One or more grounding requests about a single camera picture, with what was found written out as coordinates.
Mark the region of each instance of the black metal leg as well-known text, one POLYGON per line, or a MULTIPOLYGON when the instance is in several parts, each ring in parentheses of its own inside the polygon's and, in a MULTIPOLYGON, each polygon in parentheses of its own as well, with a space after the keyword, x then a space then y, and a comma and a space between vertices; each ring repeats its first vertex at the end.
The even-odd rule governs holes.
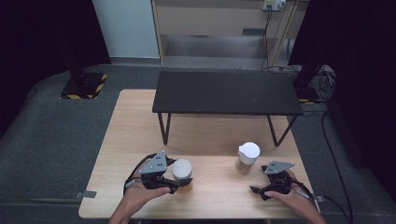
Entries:
POLYGON ((270 124, 270 129, 271 129, 271 134, 272 134, 273 139, 274 139, 274 144, 275 144, 276 147, 279 147, 280 144, 282 143, 283 139, 285 138, 286 134, 288 134, 288 132, 289 132, 291 126, 293 125, 294 121, 296 121, 297 116, 293 117, 293 119, 289 123, 288 128, 286 128, 286 131, 282 134, 282 136, 280 137, 279 141, 276 140, 276 135, 275 135, 275 131, 274 131, 274 126, 273 126, 272 121, 271 121, 271 117, 267 116, 267 118, 268 118, 268 123, 270 124))
POLYGON ((171 126, 171 113, 168 113, 168 119, 166 121, 166 130, 163 127, 163 114, 158 113, 158 120, 160 121, 160 128, 161 128, 161 134, 163 135, 163 144, 167 145, 168 144, 168 136, 169 136, 169 127, 171 126))

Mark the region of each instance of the wall socket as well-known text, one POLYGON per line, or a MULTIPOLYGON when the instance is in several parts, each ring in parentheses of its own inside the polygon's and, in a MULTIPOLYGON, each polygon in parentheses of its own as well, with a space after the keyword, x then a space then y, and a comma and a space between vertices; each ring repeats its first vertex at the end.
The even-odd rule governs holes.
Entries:
POLYGON ((282 11, 285 8, 286 0, 264 0, 263 11, 282 11))

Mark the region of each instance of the wall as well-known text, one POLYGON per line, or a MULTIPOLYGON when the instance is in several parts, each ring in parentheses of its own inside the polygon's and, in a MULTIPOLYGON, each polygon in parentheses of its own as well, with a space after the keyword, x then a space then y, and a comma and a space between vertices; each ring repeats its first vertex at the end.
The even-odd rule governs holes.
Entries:
POLYGON ((159 59, 149 0, 92 0, 110 57, 159 59))

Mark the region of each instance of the gray carpet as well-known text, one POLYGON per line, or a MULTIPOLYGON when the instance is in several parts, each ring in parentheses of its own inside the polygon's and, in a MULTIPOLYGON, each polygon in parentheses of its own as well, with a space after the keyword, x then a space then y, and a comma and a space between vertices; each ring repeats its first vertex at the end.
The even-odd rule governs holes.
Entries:
MULTIPOLYGON (((88 72, 108 75, 103 90, 94 100, 59 99, 69 79, 68 73, 37 83, 21 113, 0 139, 0 223, 107 223, 107 220, 80 218, 78 203, 31 203, 27 199, 73 199, 76 191, 84 190, 120 91, 155 89, 162 70, 180 69, 114 65, 87 68, 88 72), (23 201, 10 202, 11 199, 23 201)), ((348 212, 346 197, 321 129, 321 115, 326 105, 303 107, 305 111, 318 112, 306 112, 296 120, 291 131, 313 189, 316 194, 335 199, 348 212)), ((324 125, 352 203, 354 223, 396 223, 396 203, 369 170, 353 166, 331 117, 325 117, 324 125)), ((333 203, 322 203, 320 207, 328 223, 347 223, 333 203)), ((190 222, 172 220, 170 223, 190 222)), ((205 223, 262 221, 207 220, 205 223)), ((272 223, 304 222, 297 219, 273 220, 272 223)))

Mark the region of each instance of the black curtain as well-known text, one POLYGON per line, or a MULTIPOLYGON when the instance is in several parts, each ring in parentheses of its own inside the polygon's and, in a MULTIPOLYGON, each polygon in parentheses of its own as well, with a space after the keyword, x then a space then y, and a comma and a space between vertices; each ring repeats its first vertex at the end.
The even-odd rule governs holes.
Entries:
POLYGON ((81 67, 110 63, 91 0, 1 1, 0 136, 27 92, 41 79, 69 70, 71 62, 81 67))
POLYGON ((395 11, 389 0, 311 0, 290 58, 290 64, 308 65, 297 76, 305 80, 321 64, 334 70, 328 106, 346 150, 372 169, 394 201, 395 11))

